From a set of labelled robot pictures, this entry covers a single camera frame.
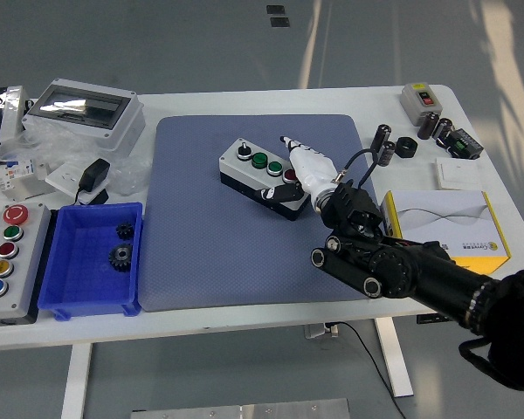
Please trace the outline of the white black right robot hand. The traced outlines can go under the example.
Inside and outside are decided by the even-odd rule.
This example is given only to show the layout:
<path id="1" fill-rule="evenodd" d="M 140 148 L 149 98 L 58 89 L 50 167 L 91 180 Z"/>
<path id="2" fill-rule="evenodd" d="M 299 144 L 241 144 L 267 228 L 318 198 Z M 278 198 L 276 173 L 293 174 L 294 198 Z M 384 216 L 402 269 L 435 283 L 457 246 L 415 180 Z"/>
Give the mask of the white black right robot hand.
<path id="1" fill-rule="evenodd" d="M 321 210 L 326 201 L 335 191 L 338 172 L 333 162 L 324 154 L 313 148 L 281 136 L 280 140 L 289 151 L 289 161 L 292 164 L 297 180 L 294 183 L 257 190 L 254 196 L 268 203 L 288 203 L 298 201 L 305 194 L 311 199 L 316 212 Z"/>

